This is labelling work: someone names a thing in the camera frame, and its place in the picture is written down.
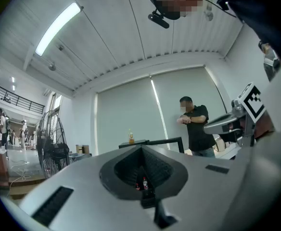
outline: balcony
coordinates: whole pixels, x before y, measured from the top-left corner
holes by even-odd
[[[0,99],[7,103],[13,104],[15,106],[21,107],[23,109],[26,109],[26,110],[29,110],[29,111],[32,111],[32,112],[35,112],[38,114],[43,113],[44,105],[35,103],[26,98],[22,98],[19,95],[16,95],[11,91],[6,90],[3,87],[0,87]]]

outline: bottle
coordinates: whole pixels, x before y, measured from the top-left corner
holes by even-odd
[[[134,144],[134,138],[131,129],[129,129],[129,144]]]
[[[142,184],[144,185],[144,189],[145,189],[145,190],[148,189],[148,182],[147,182],[147,180],[146,180],[146,177],[144,177],[144,178],[142,179]]]

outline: standing fan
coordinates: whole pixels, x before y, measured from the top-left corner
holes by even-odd
[[[44,114],[37,131],[37,151],[45,178],[51,177],[69,164],[69,147],[64,129],[52,110]]]

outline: ceiling light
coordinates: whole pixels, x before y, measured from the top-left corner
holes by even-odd
[[[43,35],[39,45],[36,48],[36,53],[39,56],[42,56],[56,33],[58,33],[58,31],[80,11],[80,7],[74,2],[56,18],[56,20]]]

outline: roller blind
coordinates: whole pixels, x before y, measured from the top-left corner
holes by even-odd
[[[149,78],[130,82],[98,94],[97,141],[99,154],[118,149],[134,139],[162,140],[164,130]]]
[[[153,76],[157,96],[163,112],[169,138],[182,137],[183,147],[189,148],[186,125],[178,125],[176,120],[182,115],[179,100],[189,96],[194,105],[205,105],[209,121],[226,113],[216,86],[205,68],[192,68]],[[178,151],[175,144],[170,149]]]

